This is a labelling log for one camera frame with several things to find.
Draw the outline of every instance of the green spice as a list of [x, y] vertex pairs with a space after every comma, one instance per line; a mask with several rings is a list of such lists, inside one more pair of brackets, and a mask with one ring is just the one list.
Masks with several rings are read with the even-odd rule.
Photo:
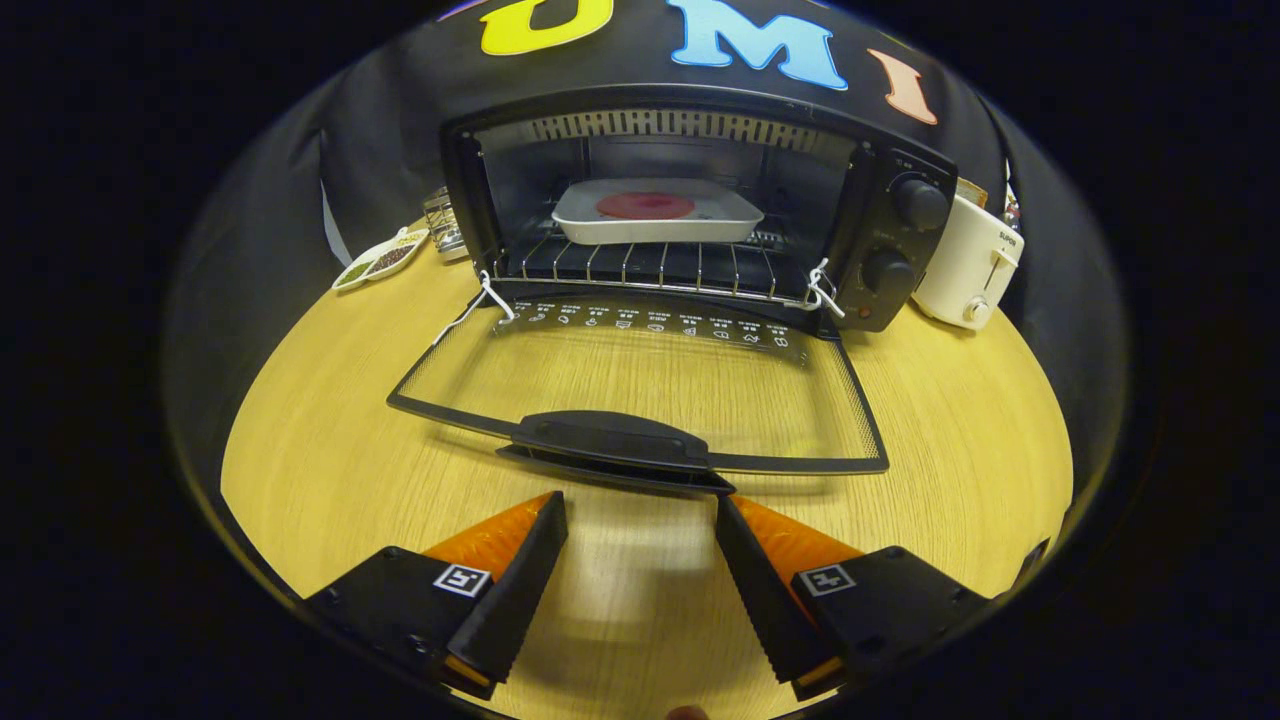
[[370, 266], [372, 264], [374, 264], [372, 260], [370, 260], [369, 263], [361, 263], [361, 264], [356, 265], [346, 275], [342, 277], [342, 282], [343, 283], [349, 283], [351, 281], [358, 278], [360, 274], [365, 272], [365, 268], [367, 268], [367, 266]]

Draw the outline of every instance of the oven control panel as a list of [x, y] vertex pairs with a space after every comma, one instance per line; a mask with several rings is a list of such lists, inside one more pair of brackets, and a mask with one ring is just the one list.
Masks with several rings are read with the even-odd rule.
[[878, 332], [897, 315], [924, 278], [951, 213], [956, 176], [899, 149], [863, 143], [850, 160], [850, 200], [860, 195], [856, 220], [835, 229], [841, 249], [836, 325]]

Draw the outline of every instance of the white baking dish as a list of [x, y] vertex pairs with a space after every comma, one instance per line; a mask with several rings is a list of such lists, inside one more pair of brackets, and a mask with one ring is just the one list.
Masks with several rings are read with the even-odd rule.
[[[632, 220], [595, 209], [600, 200], [622, 192], [666, 192], [694, 204], [684, 218]], [[741, 242], [764, 219], [754, 205], [713, 182], [690, 178], [617, 178], [571, 184], [552, 219], [570, 241], [580, 245], [631, 242]]]

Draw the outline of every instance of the red food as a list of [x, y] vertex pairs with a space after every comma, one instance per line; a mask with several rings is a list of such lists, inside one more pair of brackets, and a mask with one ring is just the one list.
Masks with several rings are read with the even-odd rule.
[[694, 211], [694, 201], [666, 192], [620, 192], [595, 204], [596, 211], [628, 220], [672, 220]]

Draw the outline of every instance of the metal rack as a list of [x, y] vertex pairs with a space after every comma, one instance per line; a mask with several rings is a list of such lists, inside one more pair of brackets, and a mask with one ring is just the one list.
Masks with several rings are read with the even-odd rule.
[[628, 243], [585, 246], [571, 242], [549, 218], [524, 242], [493, 261], [494, 282], [518, 281], [575, 286], [662, 290], [780, 304], [809, 296], [808, 268], [787, 254], [783, 233], [769, 218], [742, 242]]

